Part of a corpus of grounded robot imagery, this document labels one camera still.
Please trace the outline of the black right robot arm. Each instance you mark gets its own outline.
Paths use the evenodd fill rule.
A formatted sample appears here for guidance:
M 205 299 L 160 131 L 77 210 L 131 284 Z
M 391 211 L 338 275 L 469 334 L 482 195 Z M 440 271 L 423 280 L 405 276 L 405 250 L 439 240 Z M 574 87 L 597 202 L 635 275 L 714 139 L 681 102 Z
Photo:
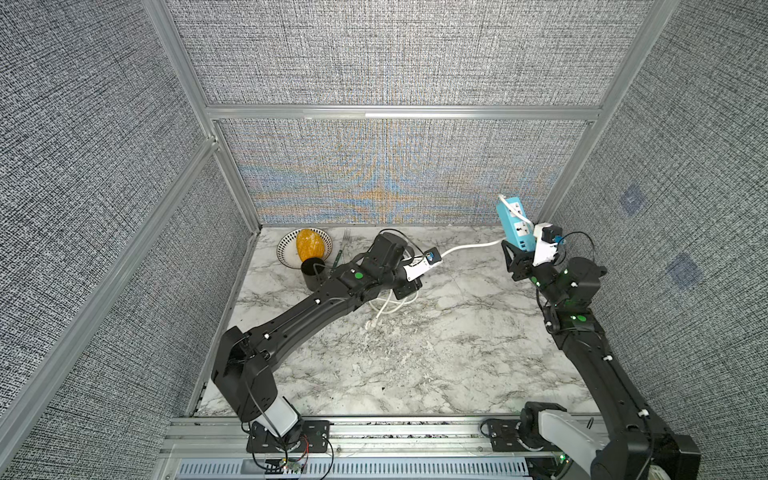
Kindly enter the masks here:
M 518 442 L 538 451 L 559 448 L 592 479 L 694 479 L 701 452 L 688 435 L 676 434 L 634 386 L 613 353 L 590 304 L 607 270 L 574 257 L 563 269 L 534 264 L 534 255 L 501 243 L 513 280 L 528 280 L 544 298 L 546 331 L 576 367 L 603 419 L 597 434 L 555 403 L 525 404 Z

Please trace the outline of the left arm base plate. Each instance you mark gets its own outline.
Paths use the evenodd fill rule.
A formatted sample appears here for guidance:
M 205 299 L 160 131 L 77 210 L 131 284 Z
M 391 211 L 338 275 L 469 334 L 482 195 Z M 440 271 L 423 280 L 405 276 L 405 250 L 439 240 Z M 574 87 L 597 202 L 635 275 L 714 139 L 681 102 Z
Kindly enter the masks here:
M 326 453 L 331 423 L 327 420 L 301 420 L 283 437 L 275 437 L 257 422 L 249 427 L 246 451 L 253 454 Z

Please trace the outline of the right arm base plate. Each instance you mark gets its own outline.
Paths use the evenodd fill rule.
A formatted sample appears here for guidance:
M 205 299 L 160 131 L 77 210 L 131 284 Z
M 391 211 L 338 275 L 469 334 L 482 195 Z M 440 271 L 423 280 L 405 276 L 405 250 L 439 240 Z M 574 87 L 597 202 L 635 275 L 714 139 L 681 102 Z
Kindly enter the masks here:
M 536 445 L 525 443 L 519 436 L 518 425 L 518 420 L 488 418 L 481 421 L 479 432 L 490 442 L 495 453 L 559 452 L 556 446 L 548 442 Z

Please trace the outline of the teal power strip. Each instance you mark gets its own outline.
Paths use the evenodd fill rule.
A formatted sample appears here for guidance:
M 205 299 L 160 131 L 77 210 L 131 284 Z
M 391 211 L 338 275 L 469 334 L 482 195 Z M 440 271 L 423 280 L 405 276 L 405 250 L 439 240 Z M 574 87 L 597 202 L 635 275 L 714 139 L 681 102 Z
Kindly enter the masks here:
M 499 195 L 496 211 L 506 240 L 524 252 L 533 252 L 536 248 L 535 225 L 527 218 L 520 199 Z

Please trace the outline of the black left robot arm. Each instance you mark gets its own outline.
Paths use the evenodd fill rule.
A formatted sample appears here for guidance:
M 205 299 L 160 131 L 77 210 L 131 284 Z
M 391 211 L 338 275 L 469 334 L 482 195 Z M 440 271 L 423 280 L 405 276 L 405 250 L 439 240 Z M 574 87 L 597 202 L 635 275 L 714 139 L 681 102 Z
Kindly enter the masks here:
M 387 291 L 400 300 L 421 283 L 407 269 L 425 259 L 393 231 L 382 231 L 372 245 L 340 264 L 308 297 L 262 325 L 222 335 L 211 380 L 239 420 L 256 423 L 283 443 L 300 436 L 302 418 L 278 390 L 274 371 L 283 360 L 333 321 Z

